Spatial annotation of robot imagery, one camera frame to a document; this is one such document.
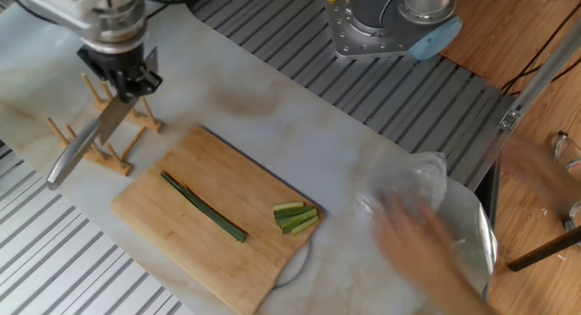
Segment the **bare person hand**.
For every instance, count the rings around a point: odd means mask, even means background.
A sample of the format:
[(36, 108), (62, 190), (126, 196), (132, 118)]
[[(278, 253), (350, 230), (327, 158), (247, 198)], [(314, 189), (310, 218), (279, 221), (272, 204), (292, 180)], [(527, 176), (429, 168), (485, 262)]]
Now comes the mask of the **bare person hand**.
[(415, 212), (394, 197), (372, 215), (380, 253), (405, 280), (421, 289), (443, 286), (462, 274), (453, 241), (426, 201), (414, 201)]

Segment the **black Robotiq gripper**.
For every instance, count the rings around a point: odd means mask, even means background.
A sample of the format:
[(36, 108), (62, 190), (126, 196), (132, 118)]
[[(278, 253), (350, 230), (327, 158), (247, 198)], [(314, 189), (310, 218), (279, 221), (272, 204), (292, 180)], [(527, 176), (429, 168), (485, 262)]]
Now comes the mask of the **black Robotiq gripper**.
[(162, 84), (161, 76), (145, 66), (143, 45), (127, 52), (107, 54), (84, 44), (77, 55), (102, 81), (115, 85), (124, 103), (153, 94)]

